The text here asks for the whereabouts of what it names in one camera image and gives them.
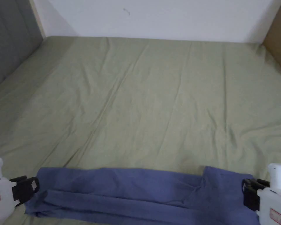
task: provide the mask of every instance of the blue cloth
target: blue cloth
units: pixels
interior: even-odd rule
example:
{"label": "blue cloth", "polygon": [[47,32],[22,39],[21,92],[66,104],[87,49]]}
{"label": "blue cloth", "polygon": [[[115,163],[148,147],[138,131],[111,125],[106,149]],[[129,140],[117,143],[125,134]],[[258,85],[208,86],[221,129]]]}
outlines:
{"label": "blue cloth", "polygon": [[137,168],[41,168],[40,191],[26,203],[37,217],[123,225],[258,225],[243,205],[241,181],[213,167],[203,176]]}

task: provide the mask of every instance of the green bed sheet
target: green bed sheet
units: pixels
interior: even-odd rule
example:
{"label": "green bed sheet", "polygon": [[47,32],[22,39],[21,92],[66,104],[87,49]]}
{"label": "green bed sheet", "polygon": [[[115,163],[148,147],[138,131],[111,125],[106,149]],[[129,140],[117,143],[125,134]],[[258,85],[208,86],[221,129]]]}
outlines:
{"label": "green bed sheet", "polygon": [[[281,68],[260,45],[50,37],[0,85],[7,178],[138,167],[266,178],[281,163]],[[5,224],[38,219],[18,207]]]}

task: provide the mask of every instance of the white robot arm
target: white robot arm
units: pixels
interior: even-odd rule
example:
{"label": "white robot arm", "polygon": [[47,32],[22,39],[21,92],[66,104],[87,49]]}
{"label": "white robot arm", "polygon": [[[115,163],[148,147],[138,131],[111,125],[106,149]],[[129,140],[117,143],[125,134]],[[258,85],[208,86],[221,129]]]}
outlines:
{"label": "white robot arm", "polygon": [[3,224],[15,207],[31,199],[40,189],[38,179],[26,176],[8,180],[2,176],[1,167],[3,161],[0,158],[0,224]]}
{"label": "white robot arm", "polygon": [[245,179],[244,205],[259,216],[261,225],[281,225],[281,164],[268,165],[270,182]]}

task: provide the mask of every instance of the folded fabric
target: folded fabric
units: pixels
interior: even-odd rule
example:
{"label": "folded fabric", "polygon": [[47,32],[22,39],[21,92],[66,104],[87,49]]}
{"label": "folded fabric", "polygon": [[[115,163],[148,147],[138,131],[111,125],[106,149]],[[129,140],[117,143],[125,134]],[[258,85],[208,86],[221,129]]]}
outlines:
{"label": "folded fabric", "polygon": [[241,181],[205,167],[203,176],[139,168],[41,168],[39,192],[26,203],[37,217],[104,224],[258,225],[243,205]]}

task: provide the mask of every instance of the wrinkle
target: wrinkle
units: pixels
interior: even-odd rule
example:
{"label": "wrinkle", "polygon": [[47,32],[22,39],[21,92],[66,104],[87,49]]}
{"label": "wrinkle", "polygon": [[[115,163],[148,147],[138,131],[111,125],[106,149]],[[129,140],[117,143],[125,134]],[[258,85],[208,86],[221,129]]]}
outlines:
{"label": "wrinkle", "polygon": [[226,71],[226,55],[225,55],[225,45],[223,45],[222,52],[222,67],[223,67],[223,77],[224,77],[224,129],[225,129],[225,163],[226,167],[228,165],[228,156],[227,156],[227,71]]}
{"label": "wrinkle", "polygon": [[217,150],[217,146],[216,146],[216,138],[215,138],[216,130],[217,130],[217,123],[216,123],[213,115],[210,113],[210,111],[208,109],[207,109],[207,115],[210,118],[212,126],[213,126],[213,129],[210,129],[211,136],[212,136],[212,140],[211,141],[212,141],[212,146],[214,146],[216,148],[216,150],[215,150],[216,157],[217,157],[217,161],[219,162],[219,154],[218,154],[218,150]]}
{"label": "wrinkle", "polygon": [[178,85],[177,92],[176,92],[176,95],[175,95],[175,99],[174,99],[173,107],[172,107],[172,110],[171,110],[171,114],[170,114],[169,120],[168,120],[168,122],[167,122],[167,126],[166,126],[166,129],[165,129],[164,135],[163,135],[163,137],[162,137],[161,144],[160,144],[160,146],[159,146],[159,148],[158,148],[158,150],[157,150],[157,155],[156,155],[155,161],[157,160],[157,158],[158,158],[158,156],[159,156],[159,154],[160,154],[161,148],[162,148],[162,146],[163,146],[163,143],[164,143],[164,141],[165,141],[165,136],[166,136],[166,134],[167,134],[167,131],[168,131],[168,128],[169,128],[169,123],[170,123],[170,121],[171,121],[171,119],[172,119],[173,112],[174,112],[174,107],[175,107],[175,105],[176,105],[178,93],[179,93],[179,91],[180,91],[181,80],[182,80],[182,73],[183,73],[183,70],[185,70],[186,64],[187,64],[187,62],[188,62],[189,59],[190,59],[190,52],[191,52],[191,44],[190,44],[190,46],[189,46],[189,50],[188,50],[188,53],[187,53],[187,58],[186,58],[186,60],[185,60],[185,62],[184,62],[183,68],[181,69],[181,71],[180,71],[180,73],[179,73],[179,85]]}
{"label": "wrinkle", "polygon": [[253,132],[257,132],[259,133],[261,130],[268,130],[268,129],[281,129],[281,119],[276,121],[276,122],[271,122],[271,123],[268,123],[266,125],[263,125],[263,126],[259,126],[259,127],[256,127],[256,128],[248,128],[248,129],[244,129],[241,133],[240,133],[240,136],[244,136],[244,135],[249,135],[250,133],[253,133]]}
{"label": "wrinkle", "polygon": [[105,39],[106,39],[106,42],[107,42],[107,51],[106,51],[106,53],[105,53],[105,55],[104,55],[104,58],[103,58],[103,61],[102,61],[102,64],[101,64],[101,67],[100,67],[100,70],[99,70],[99,73],[98,73],[98,74],[101,74],[101,73],[102,73],[103,67],[104,67],[104,65],[105,65],[105,63],[106,63],[106,59],[107,59],[108,54],[109,54],[109,52],[110,52],[110,40],[109,40],[108,37],[106,37]]}
{"label": "wrinkle", "polygon": [[84,80],[84,84],[86,86],[87,94],[88,96],[91,95],[91,86],[90,86],[90,79],[88,77],[88,73],[86,71],[86,66],[81,62],[81,68],[82,68],[82,78]]}
{"label": "wrinkle", "polygon": [[93,126],[93,124],[96,123],[96,127],[94,128],[94,130],[90,133],[90,135],[88,136],[86,142],[84,143],[83,145],[83,148],[82,148],[82,154],[80,156],[80,159],[78,160],[78,164],[80,163],[81,159],[83,158],[83,155],[85,154],[86,150],[89,148],[90,146],[90,142],[96,132],[96,130],[98,129],[101,121],[102,121],[102,118],[103,116],[105,115],[105,112],[106,112],[106,109],[108,107],[108,105],[112,106],[113,105],[113,102],[116,98],[116,95],[117,95],[117,92],[120,88],[120,86],[123,84],[123,82],[126,80],[126,77],[127,77],[127,74],[128,74],[128,71],[129,69],[131,68],[131,65],[127,68],[127,70],[125,71],[124,73],[124,76],[120,79],[120,82],[119,82],[119,85],[116,87],[115,89],[115,86],[116,86],[116,83],[115,82],[112,86],[112,88],[108,91],[108,94],[107,94],[107,99],[104,103],[104,106],[102,108],[102,110],[100,111],[99,115],[96,117],[96,119],[94,120],[94,122],[92,123],[91,126]]}

